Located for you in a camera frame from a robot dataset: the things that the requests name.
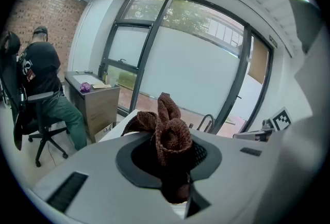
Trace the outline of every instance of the purple crumpled cloth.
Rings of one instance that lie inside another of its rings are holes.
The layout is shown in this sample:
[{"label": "purple crumpled cloth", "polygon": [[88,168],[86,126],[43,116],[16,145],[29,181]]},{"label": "purple crumpled cloth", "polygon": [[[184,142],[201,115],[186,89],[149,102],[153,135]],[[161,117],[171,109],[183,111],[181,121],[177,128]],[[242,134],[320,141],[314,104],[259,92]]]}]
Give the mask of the purple crumpled cloth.
[{"label": "purple crumpled cloth", "polygon": [[80,91],[81,92],[89,92],[91,90],[91,85],[88,84],[87,82],[84,82],[80,86]]}]

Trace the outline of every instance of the seated man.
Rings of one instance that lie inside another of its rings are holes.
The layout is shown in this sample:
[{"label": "seated man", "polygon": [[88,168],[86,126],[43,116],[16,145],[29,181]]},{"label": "seated man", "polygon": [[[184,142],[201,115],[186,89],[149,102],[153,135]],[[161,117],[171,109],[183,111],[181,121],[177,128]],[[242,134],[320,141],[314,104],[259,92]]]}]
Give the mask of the seated man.
[{"label": "seated man", "polygon": [[47,40],[47,28],[36,28],[30,45],[19,57],[26,94],[30,96],[54,92],[51,99],[43,102],[43,113],[65,121],[75,149],[80,150],[87,145],[84,118],[63,94],[62,84],[57,77],[60,60],[53,45]]}]

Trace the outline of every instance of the twisted brown cloth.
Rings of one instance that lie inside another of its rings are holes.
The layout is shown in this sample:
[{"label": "twisted brown cloth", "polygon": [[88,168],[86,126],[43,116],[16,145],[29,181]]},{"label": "twisted brown cloth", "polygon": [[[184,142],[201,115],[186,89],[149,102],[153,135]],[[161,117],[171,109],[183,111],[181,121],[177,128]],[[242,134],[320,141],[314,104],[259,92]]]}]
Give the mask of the twisted brown cloth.
[{"label": "twisted brown cloth", "polygon": [[157,159],[159,170],[155,175],[162,180],[162,193],[171,203],[182,203],[189,196],[189,159],[192,139],[189,129],[180,119],[177,105],[167,93],[158,98],[158,115],[140,111],[126,125],[122,136],[128,132],[153,133],[150,146]]}]

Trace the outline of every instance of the brick wall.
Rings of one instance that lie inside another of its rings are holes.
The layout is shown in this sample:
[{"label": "brick wall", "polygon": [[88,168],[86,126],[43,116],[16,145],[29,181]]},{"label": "brick wall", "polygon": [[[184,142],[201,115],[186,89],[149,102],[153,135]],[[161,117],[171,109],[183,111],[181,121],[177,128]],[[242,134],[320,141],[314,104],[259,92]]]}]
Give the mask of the brick wall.
[{"label": "brick wall", "polygon": [[61,61],[59,77],[64,80],[71,42],[86,2],[81,0],[17,0],[7,21],[7,30],[21,40],[20,53],[38,26],[48,28],[48,41],[55,47]]}]

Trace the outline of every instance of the chair headrest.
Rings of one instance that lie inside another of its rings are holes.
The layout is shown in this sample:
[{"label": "chair headrest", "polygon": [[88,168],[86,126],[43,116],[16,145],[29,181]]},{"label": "chair headrest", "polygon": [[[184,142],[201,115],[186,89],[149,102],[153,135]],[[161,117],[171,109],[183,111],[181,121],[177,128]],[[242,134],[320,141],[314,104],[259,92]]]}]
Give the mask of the chair headrest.
[{"label": "chair headrest", "polygon": [[15,33],[11,31],[4,33],[0,42],[0,53],[14,55],[19,52],[20,47],[20,39]]}]

